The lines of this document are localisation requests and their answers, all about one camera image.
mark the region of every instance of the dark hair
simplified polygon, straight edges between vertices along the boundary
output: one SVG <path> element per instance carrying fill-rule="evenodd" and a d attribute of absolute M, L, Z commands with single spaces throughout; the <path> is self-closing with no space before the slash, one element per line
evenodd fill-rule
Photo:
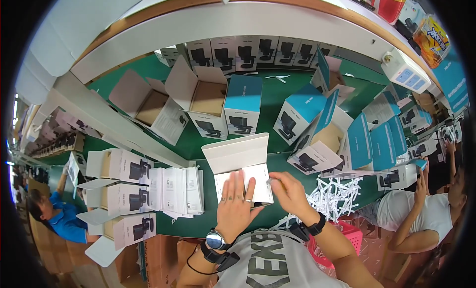
<path fill-rule="evenodd" d="M 31 216 L 35 220 L 43 223 L 43 225 L 46 226 L 46 228 L 48 228 L 50 231 L 53 231 L 55 234 L 57 234 L 56 231 L 53 229 L 53 227 L 50 225 L 50 223 L 47 220 L 41 219 L 41 215 L 43 214 L 43 212 L 41 211 L 41 208 L 39 208 L 38 204 L 41 202 L 42 197 L 43 197 L 43 194 L 37 189 L 29 190 L 28 196 L 27 196 L 28 211 L 30 212 Z"/>

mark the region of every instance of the cable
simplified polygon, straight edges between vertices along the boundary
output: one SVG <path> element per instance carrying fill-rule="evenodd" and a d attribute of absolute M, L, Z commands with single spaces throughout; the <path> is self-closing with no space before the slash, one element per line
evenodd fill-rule
<path fill-rule="evenodd" d="M 219 273 L 218 271 L 216 271 L 216 272 L 211 273 L 211 274 L 206 274 L 206 273 L 200 272 L 200 271 L 198 271 L 198 270 L 196 270 L 196 269 L 194 269 L 193 267 L 190 266 L 190 264 L 188 263 L 188 260 L 189 260 L 190 258 L 192 258 L 192 256 L 195 254 L 195 250 L 197 249 L 198 245 L 199 245 L 199 244 L 196 244 L 196 245 L 195 245 L 195 248 L 193 249 L 192 255 L 190 255 L 190 256 L 187 258 L 187 265 L 188 265 L 188 267 L 190 267 L 194 272 L 199 273 L 199 274 L 201 274 L 201 275 L 206 275 L 206 276 L 211 276 L 211 275 L 214 275 L 214 274 Z"/>

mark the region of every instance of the shredded paper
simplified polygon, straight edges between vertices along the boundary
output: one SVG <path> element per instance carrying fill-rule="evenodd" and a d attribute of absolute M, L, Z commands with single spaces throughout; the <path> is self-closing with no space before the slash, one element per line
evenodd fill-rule
<path fill-rule="evenodd" d="M 353 202 L 357 195 L 360 195 L 358 183 L 362 178 L 353 178 L 346 184 L 341 184 L 340 178 L 328 180 L 329 184 L 317 178 L 318 186 L 311 194 L 306 194 L 306 197 L 309 204 L 316 211 L 320 211 L 327 221 L 337 222 L 340 216 L 349 215 L 355 211 L 354 208 L 358 207 L 358 203 Z M 288 229 L 294 222 L 300 223 L 301 220 L 293 214 L 288 214 L 271 229 Z"/>

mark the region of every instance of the finger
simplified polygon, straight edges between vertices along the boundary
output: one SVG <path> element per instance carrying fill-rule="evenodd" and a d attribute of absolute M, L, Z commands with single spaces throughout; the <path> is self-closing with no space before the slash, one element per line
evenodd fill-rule
<path fill-rule="evenodd" d="M 225 203 L 228 197 L 228 187 L 229 187 L 229 180 L 226 180 L 223 184 L 223 190 L 221 191 L 221 201 L 220 203 Z"/>
<path fill-rule="evenodd" d="M 227 201 L 232 201 L 235 198 L 235 188 L 236 188 L 236 173 L 232 172 L 230 174 L 230 179 L 229 179 L 229 187 L 228 187 L 228 197 Z"/>
<path fill-rule="evenodd" d="M 255 193 L 255 186 L 256 186 L 256 179 L 255 178 L 250 178 L 249 183 L 248 183 L 248 189 L 246 190 L 245 199 L 253 200 L 253 195 Z"/>
<path fill-rule="evenodd" d="M 291 188 L 294 184 L 293 177 L 288 172 L 270 172 L 269 177 L 279 179 L 285 188 Z"/>
<path fill-rule="evenodd" d="M 271 190 L 273 191 L 274 195 L 276 195 L 277 199 L 280 201 L 284 201 L 289 199 L 288 195 L 286 194 L 286 190 L 280 180 L 272 179 L 271 180 Z"/>
<path fill-rule="evenodd" d="M 243 194 L 245 192 L 245 174 L 243 170 L 240 170 L 238 172 L 238 178 L 237 178 L 237 183 L 236 183 L 236 189 L 235 189 L 235 198 L 237 200 L 243 201 Z"/>
<path fill-rule="evenodd" d="M 255 208 L 249 213 L 249 222 L 253 222 L 253 220 L 256 218 L 256 216 L 259 214 L 260 211 L 262 211 L 264 207 L 261 208 Z"/>

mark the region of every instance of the gray t-shirt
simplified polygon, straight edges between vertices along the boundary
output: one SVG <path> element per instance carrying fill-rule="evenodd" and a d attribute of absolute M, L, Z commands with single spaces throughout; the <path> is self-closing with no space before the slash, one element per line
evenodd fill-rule
<path fill-rule="evenodd" d="M 240 236 L 228 250 L 240 260 L 218 274 L 214 287 L 349 287 L 322 272 L 306 247 L 295 240 L 299 239 L 282 230 L 258 229 Z"/>

